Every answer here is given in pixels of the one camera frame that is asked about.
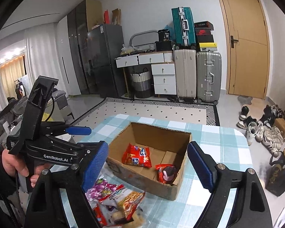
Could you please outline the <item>person's left hand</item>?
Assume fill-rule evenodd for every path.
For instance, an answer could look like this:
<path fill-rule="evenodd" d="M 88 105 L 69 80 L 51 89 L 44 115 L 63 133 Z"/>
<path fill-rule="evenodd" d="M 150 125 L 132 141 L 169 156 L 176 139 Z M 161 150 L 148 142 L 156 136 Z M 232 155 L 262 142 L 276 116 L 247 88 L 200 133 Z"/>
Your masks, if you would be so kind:
<path fill-rule="evenodd" d="M 2 165 L 6 173 L 12 177 L 16 176 L 16 171 L 20 173 L 23 177 L 29 176 L 29 169 L 27 168 L 25 161 L 19 157 L 9 154 L 7 149 L 2 151 Z M 36 166 L 34 169 L 34 174 L 30 177 L 31 186 L 34 188 L 36 182 L 43 169 L 50 169 L 52 164 L 45 163 L 43 165 Z"/>

